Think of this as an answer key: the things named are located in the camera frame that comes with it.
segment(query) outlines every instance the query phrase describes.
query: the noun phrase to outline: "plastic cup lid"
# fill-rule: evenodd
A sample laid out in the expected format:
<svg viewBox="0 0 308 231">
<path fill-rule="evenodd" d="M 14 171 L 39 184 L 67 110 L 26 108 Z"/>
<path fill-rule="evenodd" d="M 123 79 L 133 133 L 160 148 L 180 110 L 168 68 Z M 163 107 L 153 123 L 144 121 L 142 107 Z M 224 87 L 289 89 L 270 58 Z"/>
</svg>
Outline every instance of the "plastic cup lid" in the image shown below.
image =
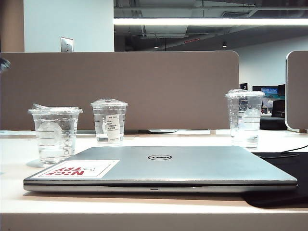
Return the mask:
<svg viewBox="0 0 308 231">
<path fill-rule="evenodd" d="M 32 109 L 28 110 L 30 114 L 48 114 L 48 115 L 60 115 L 60 114 L 79 114 L 82 113 L 82 109 L 78 107 L 46 107 L 34 103 Z"/>
<path fill-rule="evenodd" d="M 91 103 L 92 107 L 126 107 L 128 103 L 115 99 L 100 99 Z"/>
<path fill-rule="evenodd" d="M 226 97 L 227 98 L 233 98 L 233 97 L 262 97 L 264 95 L 265 95 L 264 92 L 261 92 L 261 91 L 232 89 L 232 90 L 228 91 L 228 94 L 226 94 Z"/>
</svg>

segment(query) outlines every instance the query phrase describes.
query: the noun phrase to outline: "wall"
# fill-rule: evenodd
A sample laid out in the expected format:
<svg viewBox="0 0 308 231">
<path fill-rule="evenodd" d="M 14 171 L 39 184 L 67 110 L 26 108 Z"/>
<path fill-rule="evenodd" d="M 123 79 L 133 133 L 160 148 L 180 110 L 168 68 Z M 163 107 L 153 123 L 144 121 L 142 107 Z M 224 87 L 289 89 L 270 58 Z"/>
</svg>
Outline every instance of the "wall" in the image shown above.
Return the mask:
<svg viewBox="0 0 308 231">
<path fill-rule="evenodd" d="M 285 83 L 286 56 L 291 51 L 308 50 L 308 36 L 234 49 L 238 52 L 239 82 L 248 89 L 258 85 Z"/>
<path fill-rule="evenodd" d="M 60 37 L 74 51 L 114 51 L 112 0 L 24 0 L 25 52 L 59 52 Z"/>
<path fill-rule="evenodd" d="M 23 0 L 0 0 L 1 52 L 24 52 Z"/>
</svg>

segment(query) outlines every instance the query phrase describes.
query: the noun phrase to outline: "desk divider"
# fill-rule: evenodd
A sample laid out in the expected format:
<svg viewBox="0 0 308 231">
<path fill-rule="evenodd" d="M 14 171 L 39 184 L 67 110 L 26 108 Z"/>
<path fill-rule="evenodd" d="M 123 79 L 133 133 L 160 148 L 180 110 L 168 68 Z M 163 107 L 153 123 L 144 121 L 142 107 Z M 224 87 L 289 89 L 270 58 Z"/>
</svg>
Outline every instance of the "desk divider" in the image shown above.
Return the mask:
<svg viewBox="0 0 308 231">
<path fill-rule="evenodd" d="M 1 129 L 34 130 L 32 103 L 76 106 L 94 129 L 90 103 L 128 103 L 125 129 L 229 128 L 225 93 L 238 88 L 233 51 L 2 53 Z"/>
<path fill-rule="evenodd" d="M 287 55 L 285 122 L 289 128 L 308 129 L 308 51 Z"/>
</svg>

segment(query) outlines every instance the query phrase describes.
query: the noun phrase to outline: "ceiling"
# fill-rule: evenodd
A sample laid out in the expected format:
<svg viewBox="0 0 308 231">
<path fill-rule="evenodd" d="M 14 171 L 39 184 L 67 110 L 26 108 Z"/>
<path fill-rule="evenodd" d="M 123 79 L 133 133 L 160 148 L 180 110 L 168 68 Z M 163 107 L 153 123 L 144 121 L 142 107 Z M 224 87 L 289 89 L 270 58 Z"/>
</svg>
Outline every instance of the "ceiling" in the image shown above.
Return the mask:
<svg viewBox="0 0 308 231">
<path fill-rule="evenodd" d="M 308 18 L 308 0 L 114 0 L 114 18 Z M 304 35 L 306 26 L 115 26 L 115 50 L 230 50 Z"/>
</svg>

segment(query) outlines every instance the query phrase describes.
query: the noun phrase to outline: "dell logo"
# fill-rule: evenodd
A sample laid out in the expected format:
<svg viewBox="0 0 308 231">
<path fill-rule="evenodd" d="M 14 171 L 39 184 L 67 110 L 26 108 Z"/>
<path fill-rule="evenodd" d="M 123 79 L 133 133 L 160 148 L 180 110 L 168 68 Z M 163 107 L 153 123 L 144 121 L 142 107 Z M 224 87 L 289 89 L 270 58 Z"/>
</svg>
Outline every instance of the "dell logo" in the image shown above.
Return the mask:
<svg viewBox="0 0 308 231">
<path fill-rule="evenodd" d="M 170 155 L 151 155 L 148 158 L 150 160 L 169 160 L 172 157 Z"/>
</svg>

